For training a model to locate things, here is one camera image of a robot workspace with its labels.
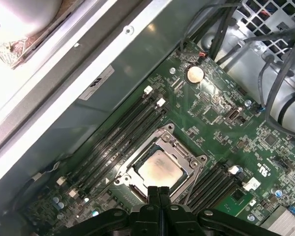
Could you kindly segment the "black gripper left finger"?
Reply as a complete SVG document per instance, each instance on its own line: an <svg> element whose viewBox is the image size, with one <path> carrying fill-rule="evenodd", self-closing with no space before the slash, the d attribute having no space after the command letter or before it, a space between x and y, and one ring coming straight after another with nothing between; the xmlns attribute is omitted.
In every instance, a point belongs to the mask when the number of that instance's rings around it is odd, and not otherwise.
<svg viewBox="0 0 295 236"><path fill-rule="evenodd" d="M147 203L131 213L119 208L105 211L63 231L65 236L159 236L160 195L158 187L148 188Z"/></svg>

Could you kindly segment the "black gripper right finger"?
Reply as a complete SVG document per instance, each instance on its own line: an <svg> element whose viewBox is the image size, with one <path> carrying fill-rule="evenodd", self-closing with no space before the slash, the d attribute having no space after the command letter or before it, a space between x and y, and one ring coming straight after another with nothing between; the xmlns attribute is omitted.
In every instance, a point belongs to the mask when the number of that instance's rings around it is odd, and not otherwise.
<svg viewBox="0 0 295 236"><path fill-rule="evenodd" d="M185 205L172 204L169 188L160 187L162 236L259 236L260 227L215 209L197 215Z"/></svg>

